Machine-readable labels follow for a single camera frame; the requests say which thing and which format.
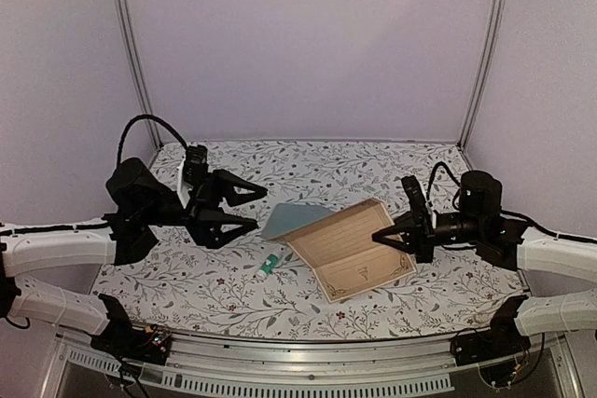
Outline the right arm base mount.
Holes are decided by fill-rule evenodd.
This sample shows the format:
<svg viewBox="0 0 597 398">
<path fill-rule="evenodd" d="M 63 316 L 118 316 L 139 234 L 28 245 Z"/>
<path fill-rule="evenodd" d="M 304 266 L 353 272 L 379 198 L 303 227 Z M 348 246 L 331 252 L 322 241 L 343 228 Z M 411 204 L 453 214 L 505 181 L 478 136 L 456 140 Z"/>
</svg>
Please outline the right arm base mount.
<svg viewBox="0 0 597 398">
<path fill-rule="evenodd" d="M 528 336 L 523 336 L 514 319 L 527 295 L 507 299 L 490 320 L 488 330 L 458 334 L 451 339 L 450 353 L 458 366 L 490 361 L 531 348 Z"/>
</svg>

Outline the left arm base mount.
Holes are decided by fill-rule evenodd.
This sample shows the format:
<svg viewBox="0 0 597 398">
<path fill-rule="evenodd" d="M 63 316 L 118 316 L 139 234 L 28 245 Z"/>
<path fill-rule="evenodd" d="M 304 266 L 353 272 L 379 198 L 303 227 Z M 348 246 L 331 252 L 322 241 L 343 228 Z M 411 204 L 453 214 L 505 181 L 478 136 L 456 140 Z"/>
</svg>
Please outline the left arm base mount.
<svg viewBox="0 0 597 398">
<path fill-rule="evenodd" d="M 98 298 L 106 308 L 107 325 L 97 335 L 91 335 L 90 345 L 117 360 L 135 360 L 165 365 L 172 346 L 172 333 L 156 324 L 144 328 L 132 325 L 119 301 L 110 295 Z"/>
</svg>

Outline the beige letter paper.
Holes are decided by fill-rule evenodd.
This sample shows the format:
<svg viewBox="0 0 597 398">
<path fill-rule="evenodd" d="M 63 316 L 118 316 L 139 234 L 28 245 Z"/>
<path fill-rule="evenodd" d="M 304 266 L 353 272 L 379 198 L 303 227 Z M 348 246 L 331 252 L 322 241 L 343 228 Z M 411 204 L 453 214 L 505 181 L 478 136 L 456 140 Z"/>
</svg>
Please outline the beige letter paper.
<svg viewBox="0 0 597 398">
<path fill-rule="evenodd" d="M 372 240 L 391 224 L 383 202 L 367 199 L 279 239 L 311 268 L 326 300 L 335 303 L 416 272 L 410 255 Z"/>
</svg>

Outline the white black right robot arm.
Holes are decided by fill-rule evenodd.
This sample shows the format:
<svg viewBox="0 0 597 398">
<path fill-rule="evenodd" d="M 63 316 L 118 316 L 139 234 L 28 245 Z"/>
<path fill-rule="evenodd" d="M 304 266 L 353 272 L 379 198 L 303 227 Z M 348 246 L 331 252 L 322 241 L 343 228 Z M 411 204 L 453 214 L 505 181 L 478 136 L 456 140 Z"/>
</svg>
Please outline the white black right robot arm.
<svg viewBox="0 0 597 398">
<path fill-rule="evenodd" d="M 429 263 L 439 246 L 471 245 L 483 261 L 510 271 L 542 271 L 596 281 L 596 240 L 540 226 L 502 208 L 502 184 L 489 173 L 465 172 L 453 213 L 432 213 L 430 192 L 415 176 L 401 180 L 409 210 L 372 235 L 373 241 Z M 482 338 L 489 356 L 501 357 L 519 338 L 596 327 L 596 291 L 552 297 L 512 296 L 495 312 Z"/>
</svg>

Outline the teal envelope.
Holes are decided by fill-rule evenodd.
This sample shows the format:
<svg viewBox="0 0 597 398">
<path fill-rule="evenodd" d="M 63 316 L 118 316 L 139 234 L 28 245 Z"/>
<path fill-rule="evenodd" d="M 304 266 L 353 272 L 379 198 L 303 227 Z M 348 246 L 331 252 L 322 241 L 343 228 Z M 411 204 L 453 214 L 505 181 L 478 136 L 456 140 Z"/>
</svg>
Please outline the teal envelope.
<svg viewBox="0 0 597 398">
<path fill-rule="evenodd" d="M 278 203 L 272 209 L 260 236 L 264 240 L 276 240 L 333 213 L 328 208 L 319 205 Z"/>
</svg>

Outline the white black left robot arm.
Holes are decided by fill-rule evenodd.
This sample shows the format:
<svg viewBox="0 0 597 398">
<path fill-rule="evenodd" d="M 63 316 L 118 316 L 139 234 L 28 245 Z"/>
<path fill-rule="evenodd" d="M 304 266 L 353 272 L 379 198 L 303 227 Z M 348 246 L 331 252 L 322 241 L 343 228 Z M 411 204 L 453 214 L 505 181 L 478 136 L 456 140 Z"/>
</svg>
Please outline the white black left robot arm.
<svg viewBox="0 0 597 398">
<path fill-rule="evenodd" d="M 257 221 L 226 213 L 266 197 L 265 187 L 226 170 L 190 165 L 188 183 L 172 190 L 139 158 L 120 162 L 106 183 L 115 213 L 82 223 L 1 228 L 1 316 L 22 317 L 102 336 L 119 355 L 138 348 L 138 335 L 119 300 L 82 295 L 44 283 L 32 272 L 78 265 L 132 265 L 157 245 L 156 226 L 184 228 L 194 243 L 219 249 L 257 229 Z"/>
</svg>

